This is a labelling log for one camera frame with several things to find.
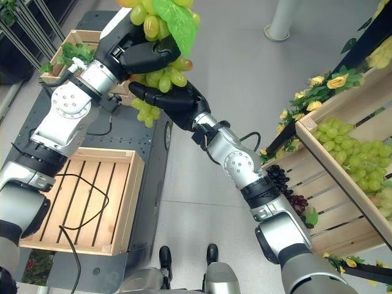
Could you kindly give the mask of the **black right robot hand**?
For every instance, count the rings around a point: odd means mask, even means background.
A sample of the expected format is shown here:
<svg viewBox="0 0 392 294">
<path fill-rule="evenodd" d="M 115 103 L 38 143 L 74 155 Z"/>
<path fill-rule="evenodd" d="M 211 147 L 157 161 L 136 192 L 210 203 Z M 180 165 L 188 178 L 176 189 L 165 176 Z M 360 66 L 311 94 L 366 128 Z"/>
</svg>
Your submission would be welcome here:
<svg viewBox="0 0 392 294">
<path fill-rule="evenodd" d="M 174 86 L 166 93 L 136 81 L 129 84 L 129 90 L 147 104 L 163 110 L 182 130 L 192 132 L 196 117 L 211 113 L 206 98 L 189 81 L 185 87 Z"/>
</svg>

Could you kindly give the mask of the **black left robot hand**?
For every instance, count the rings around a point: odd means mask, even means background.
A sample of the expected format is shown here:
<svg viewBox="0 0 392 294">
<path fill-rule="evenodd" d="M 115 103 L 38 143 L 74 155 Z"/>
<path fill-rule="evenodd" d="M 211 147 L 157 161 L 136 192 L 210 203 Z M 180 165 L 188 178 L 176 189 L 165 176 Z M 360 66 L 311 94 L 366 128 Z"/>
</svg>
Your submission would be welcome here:
<svg viewBox="0 0 392 294">
<path fill-rule="evenodd" d="M 148 41 L 143 26 L 132 24 L 130 12 L 123 7 L 107 23 L 94 56 L 119 82 L 131 74 L 161 70 L 181 55 L 172 36 Z"/>
</svg>

